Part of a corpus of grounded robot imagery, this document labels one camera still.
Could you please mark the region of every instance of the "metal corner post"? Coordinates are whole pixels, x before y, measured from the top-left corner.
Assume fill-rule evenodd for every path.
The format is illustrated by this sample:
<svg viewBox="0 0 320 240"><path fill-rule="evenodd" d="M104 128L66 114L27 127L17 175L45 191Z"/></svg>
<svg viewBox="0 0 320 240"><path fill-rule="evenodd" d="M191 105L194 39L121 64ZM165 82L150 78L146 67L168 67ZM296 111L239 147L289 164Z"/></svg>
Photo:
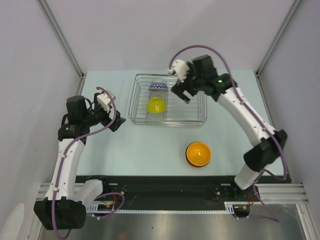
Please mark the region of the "metal corner post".
<svg viewBox="0 0 320 240"><path fill-rule="evenodd" d="M293 3L291 5L289 11L287 12L278 32L276 33L274 39L272 40L272 43L271 43L270 47L268 48L268 51L264 55L262 62L260 63L260 65L256 71L256 74L258 75L258 77L261 75L261 73L264 70L265 66L267 65L270 57L272 56L272 54L275 51L276 47L278 46L280 40L282 39L284 33L288 29L289 24L293 20L297 10L299 9L299 7L301 6L301 4L304 1L305 0L294 0L293 1Z"/></svg>
<svg viewBox="0 0 320 240"><path fill-rule="evenodd" d="M40 8L43 11L43 14L45 15L46 19L48 20L50 26L52 27L52 30L53 30L54 34L56 35L58 41L60 42L64 52L66 53L67 57L71 61L71 64L72 64L74 70L79 75L79 78L82 79L84 74L83 74L83 72L77 62L77 59L75 58L75 55L74 55L73 51L71 50L63 32L61 31L61 29L58 25L58 22L57 22L55 16L53 15L47 1L46 0L37 0L37 2L39 3Z"/></svg>

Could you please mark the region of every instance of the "yellow bowl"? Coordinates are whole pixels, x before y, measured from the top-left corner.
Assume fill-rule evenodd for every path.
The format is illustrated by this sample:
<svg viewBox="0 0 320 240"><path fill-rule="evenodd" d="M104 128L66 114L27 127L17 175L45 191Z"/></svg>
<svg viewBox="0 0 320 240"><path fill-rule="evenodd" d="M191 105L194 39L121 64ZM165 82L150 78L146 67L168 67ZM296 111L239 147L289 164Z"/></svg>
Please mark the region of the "yellow bowl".
<svg viewBox="0 0 320 240"><path fill-rule="evenodd" d="M194 167L204 167L211 160L211 150L203 142L191 143L185 151L186 160Z"/></svg>
<svg viewBox="0 0 320 240"><path fill-rule="evenodd" d="M167 110L166 102L161 97L150 98L146 106L146 110L152 114L163 113L165 110Z"/></svg>

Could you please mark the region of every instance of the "orange bowl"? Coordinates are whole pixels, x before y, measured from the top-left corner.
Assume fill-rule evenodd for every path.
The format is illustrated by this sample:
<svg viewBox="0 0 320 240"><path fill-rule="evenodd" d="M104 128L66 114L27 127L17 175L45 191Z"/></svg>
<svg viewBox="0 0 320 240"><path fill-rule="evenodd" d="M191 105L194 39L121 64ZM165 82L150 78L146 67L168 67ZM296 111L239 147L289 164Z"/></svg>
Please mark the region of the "orange bowl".
<svg viewBox="0 0 320 240"><path fill-rule="evenodd" d="M201 168L210 162L211 150L203 142L193 142L186 148L185 157L192 166Z"/></svg>

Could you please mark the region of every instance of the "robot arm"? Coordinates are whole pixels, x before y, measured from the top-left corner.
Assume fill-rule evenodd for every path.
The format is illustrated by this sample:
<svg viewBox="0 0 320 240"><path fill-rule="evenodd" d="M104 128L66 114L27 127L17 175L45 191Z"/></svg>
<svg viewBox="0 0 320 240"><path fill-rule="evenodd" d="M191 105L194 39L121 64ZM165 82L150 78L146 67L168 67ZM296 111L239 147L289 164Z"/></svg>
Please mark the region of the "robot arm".
<svg viewBox="0 0 320 240"><path fill-rule="evenodd" d="M110 92L108 93L114 100L115 96ZM86 100L89 102L89 108L86 106ZM76 138L89 134L90 127L99 123L107 126L112 121L109 117L112 108L111 100L107 94L99 90L94 95L92 103L83 96L73 96L67 99L66 107L67 114L62 118L61 128L58 131L60 142L53 177L44 200L36 201L34 205L34 212L47 230L53 229L51 208L54 191L56 192L54 207L57 229L82 228L86 219L86 209L103 191L102 182L95 179L86 181L84 186L75 194L78 164L87 137L75 141L66 154L65 151ZM126 121L118 111L114 114L116 114L115 121L109 127L113 132Z"/></svg>
<svg viewBox="0 0 320 240"><path fill-rule="evenodd" d="M198 91L203 91L224 107L241 126L253 148L244 154L245 164L235 177L234 182L241 190L250 187L261 171L279 157L278 149L266 133L266 129L274 135L282 148L287 140L286 132L284 130L276 131L253 110L266 126L266 129L263 129L244 106L244 103L248 106L250 104L241 89L236 86L237 92L242 98L240 101L233 89L230 76L226 73L218 75L210 56L200 56L190 62L176 60L169 69L169 73L178 76L178 81L171 88L171 91L187 104L190 99L184 95L184 91L187 91L191 96L196 95Z"/></svg>

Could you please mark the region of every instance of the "table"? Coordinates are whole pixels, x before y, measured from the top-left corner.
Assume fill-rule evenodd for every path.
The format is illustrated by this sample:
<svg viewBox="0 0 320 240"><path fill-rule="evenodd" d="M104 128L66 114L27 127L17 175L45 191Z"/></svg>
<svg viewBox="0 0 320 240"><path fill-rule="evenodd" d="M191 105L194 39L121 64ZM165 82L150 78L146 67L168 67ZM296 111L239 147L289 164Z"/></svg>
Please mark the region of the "table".
<svg viewBox="0 0 320 240"><path fill-rule="evenodd" d="M116 96L116 107L126 122L116 131L109 129L88 137L79 161L77 175L108 176L225 176L237 175L244 164L243 155L252 148L241 127L212 98L207 98L207 121L201 128L135 125L128 118L135 75L166 74L165 71L126 70L89 71L82 95L93 99L96 87ZM267 113L252 69L232 70L244 96L268 121ZM102 125L91 128L98 130ZM192 142L206 143L212 152L208 165L192 167L185 151ZM283 174L280 159L269 168Z"/></svg>

